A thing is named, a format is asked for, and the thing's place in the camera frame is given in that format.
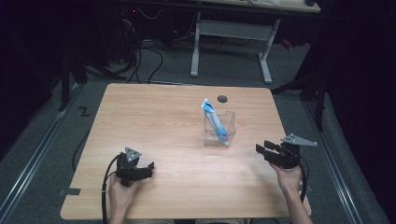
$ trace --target person's right hand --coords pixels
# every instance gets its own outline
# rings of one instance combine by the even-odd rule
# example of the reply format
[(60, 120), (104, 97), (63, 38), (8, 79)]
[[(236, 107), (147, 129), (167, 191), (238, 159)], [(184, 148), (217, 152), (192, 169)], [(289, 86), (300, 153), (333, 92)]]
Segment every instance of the person's right hand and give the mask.
[(277, 183), (283, 192), (298, 192), (300, 181), (303, 178), (303, 172), (300, 166), (291, 169), (283, 169), (277, 165), (270, 163), (277, 174)]

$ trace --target table top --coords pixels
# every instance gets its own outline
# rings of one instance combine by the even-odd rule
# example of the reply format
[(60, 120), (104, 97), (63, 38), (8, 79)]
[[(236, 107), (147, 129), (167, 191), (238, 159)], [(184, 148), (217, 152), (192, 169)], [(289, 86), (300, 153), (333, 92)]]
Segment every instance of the table top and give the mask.
[(201, 0), (202, 2), (210, 2), (217, 4), (231, 4), (246, 7), (267, 7), (272, 9), (290, 10), (290, 11), (301, 11), (301, 12), (320, 12), (318, 4), (314, 4), (309, 7), (304, 0), (279, 0), (279, 4), (276, 5), (270, 0), (251, 0), (253, 5), (250, 5), (247, 0)]
[[(218, 102), (218, 96), (228, 98)], [(229, 147), (205, 147), (207, 98), (218, 111), (235, 113)], [(128, 218), (287, 217), (276, 173), (256, 144), (285, 136), (271, 92), (265, 88), (110, 84), (67, 195), (64, 219), (100, 219), (102, 182), (111, 160), (131, 147), (152, 161)], [(311, 213), (308, 200), (305, 209)], [(110, 210), (107, 197), (107, 211)]]

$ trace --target desk leg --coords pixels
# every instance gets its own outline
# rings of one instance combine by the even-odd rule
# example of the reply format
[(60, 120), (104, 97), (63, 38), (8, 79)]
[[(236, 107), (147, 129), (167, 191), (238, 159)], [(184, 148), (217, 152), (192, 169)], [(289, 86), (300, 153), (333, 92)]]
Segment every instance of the desk leg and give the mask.
[(195, 45), (194, 45), (194, 52), (192, 53), (192, 62), (191, 62), (192, 77), (198, 76), (200, 32), (201, 32), (201, 12), (197, 12), (197, 22), (195, 24)]
[(267, 56), (268, 56), (268, 53), (270, 52), (271, 46), (274, 42), (274, 38), (275, 38), (277, 27), (279, 26), (279, 23), (280, 23), (280, 19), (275, 20), (274, 26), (271, 30), (270, 37), (268, 38), (268, 41), (267, 41), (267, 45), (265, 46), (264, 53), (259, 54), (260, 65), (262, 66), (262, 75), (264, 76), (264, 82), (266, 84), (272, 83), (271, 74), (270, 74), (270, 71), (268, 70)]

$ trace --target human hand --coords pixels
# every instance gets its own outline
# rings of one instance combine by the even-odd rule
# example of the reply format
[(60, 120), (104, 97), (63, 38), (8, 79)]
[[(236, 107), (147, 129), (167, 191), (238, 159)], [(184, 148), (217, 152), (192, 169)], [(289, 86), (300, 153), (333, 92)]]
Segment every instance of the human hand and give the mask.
[(123, 223), (126, 213), (134, 201), (140, 183), (140, 180), (134, 181), (131, 187), (126, 187), (121, 184), (119, 177), (111, 175), (108, 192), (111, 203), (110, 223)]
[(303, 172), (300, 166), (296, 166), (291, 169), (283, 169), (277, 165), (270, 163), (271, 167), (274, 168), (277, 174), (277, 183), (279, 184), (282, 191), (285, 192), (297, 192), (300, 187), (300, 181), (303, 178)]

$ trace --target gray carpet floor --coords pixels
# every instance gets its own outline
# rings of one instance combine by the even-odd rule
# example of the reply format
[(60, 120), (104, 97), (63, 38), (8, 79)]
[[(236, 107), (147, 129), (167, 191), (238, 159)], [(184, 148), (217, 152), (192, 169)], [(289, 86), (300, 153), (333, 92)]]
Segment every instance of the gray carpet floor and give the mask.
[[(210, 86), (242, 86), (274, 89), (293, 80), (309, 46), (286, 50), (273, 45), (268, 57), (273, 83), (263, 82), (257, 53), (262, 43), (229, 40), (219, 48), (216, 44), (202, 45), (198, 77), (190, 77), (192, 46), (181, 42), (173, 47), (161, 43), (145, 42), (163, 56), (161, 68), (152, 77), (151, 84), (178, 83)], [(142, 50), (142, 61), (138, 72), (141, 82), (160, 64), (161, 57), (149, 49)], [(112, 70), (122, 65), (113, 63)], [(126, 77), (131, 71), (123, 74)], [(84, 135), (91, 128), (106, 85), (114, 82), (105, 76), (89, 74), (86, 85), (74, 91), (75, 98), (64, 114), (56, 133), (47, 145), (44, 160), (28, 180), (27, 188), (16, 200), (15, 206), (7, 212), (7, 223), (100, 223), (101, 220), (63, 220), (60, 211), (64, 202), (63, 189), (67, 189), (73, 178), (72, 159), (78, 150), (76, 163), (84, 146)], [(340, 173), (345, 180), (350, 197), (356, 205), (361, 220), (355, 223), (389, 223), (377, 204), (361, 170), (351, 154), (347, 142), (332, 111), (331, 99), (326, 96), (323, 116), (324, 132), (320, 133), (312, 122), (309, 108), (315, 102), (301, 102), (298, 91), (286, 91), (274, 95), (276, 107), (286, 134), (294, 133), (311, 141), (324, 136), (326, 146), (302, 147), (302, 155), (309, 164), (309, 191), (307, 198), (312, 207), (315, 223), (352, 223), (348, 211), (340, 199), (339, 189), (331, 175), (323, 148), (329, 147)], [(59, 116), (61, 106), (61, 85), (53, 90), (53, 97), (31, 118), (14, 147), (0, 162), (0, 202), (6, 202), (23, 169), (35, 150), (40, 146), (51, 123)], [(255, 224), (290, 223), (288, 218), (255, 219)]]

